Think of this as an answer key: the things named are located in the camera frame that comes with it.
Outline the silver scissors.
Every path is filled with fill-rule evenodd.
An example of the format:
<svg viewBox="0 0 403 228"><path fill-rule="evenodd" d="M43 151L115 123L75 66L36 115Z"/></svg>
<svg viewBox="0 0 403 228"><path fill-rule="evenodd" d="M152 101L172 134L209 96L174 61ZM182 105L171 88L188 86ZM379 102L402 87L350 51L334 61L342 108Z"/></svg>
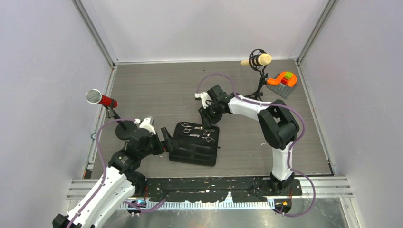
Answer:
<svg viewBox="0 0 403 228"><path fill-rule="evenodd" d="M203 130L203 127L200 126L191 126L188 123L181 123L180 126L184 128L184 133L190 133L192 130Z"/></svg>
<svg viewBox="0 0 403 228"><path fill-rule="evenodd" d="M190 137L202 138L207 142L215 141L215 139L211 137L211 132L210 131L205 131L202 134L189 134L189 136Z"/></svg>

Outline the black zip tool case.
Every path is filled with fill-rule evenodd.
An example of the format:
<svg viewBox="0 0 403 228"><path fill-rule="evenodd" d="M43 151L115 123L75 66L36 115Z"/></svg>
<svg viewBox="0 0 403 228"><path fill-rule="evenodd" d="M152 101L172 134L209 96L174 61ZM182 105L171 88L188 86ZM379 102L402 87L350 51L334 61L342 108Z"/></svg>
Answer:
<svg viewBox="0 0 403 228"><path fill-rule="evenodd" d="M217 126L213 126L210 129L203 128L203 130L192 130L190 133L184 133L184 128L180 124L185 122L179 122L174 130L173 140L175 146L169 153L169 160L173 162L195 164L201 166L214 167L217 161L219 134L220 129ZM191 126L200 126L200 124L189 123ZM189 134L202 134L205 131L211 132L211 137L215 141L207 142L202 138L190 137Z"/></svg>

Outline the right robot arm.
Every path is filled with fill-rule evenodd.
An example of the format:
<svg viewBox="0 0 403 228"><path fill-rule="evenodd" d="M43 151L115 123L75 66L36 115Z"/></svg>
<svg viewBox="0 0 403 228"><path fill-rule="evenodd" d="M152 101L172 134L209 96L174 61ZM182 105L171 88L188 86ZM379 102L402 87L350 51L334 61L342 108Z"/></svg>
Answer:
<svg viewBox="0 0 403 228"><path fill-rule="evenodd" d="M212 128L224 114L238 114L259 122L262 134L272 148L271 188L278 195L290 189L294 179L291 169L292 144L297 139L299 125L282 100L262 102L237 93L227 94L219 85L207 92L195 93L202 107L198 112L202 126Z"/></svg>

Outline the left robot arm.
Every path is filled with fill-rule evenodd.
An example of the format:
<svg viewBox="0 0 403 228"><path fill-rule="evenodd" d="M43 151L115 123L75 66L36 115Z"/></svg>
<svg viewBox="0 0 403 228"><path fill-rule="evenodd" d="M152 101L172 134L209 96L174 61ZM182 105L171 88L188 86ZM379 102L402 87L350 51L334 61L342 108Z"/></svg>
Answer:
<svg viewBox="0 0 403 228"><path fill-rule="evenodd" d="M171 151L173 137L165 127L163 141L149 127L138 127L129 133L124 147L116 152L101 178L84 198L66 215L58 214L54 228L100 228L129 197L145 193L145 176L137 169L142 159Z"/></svg>

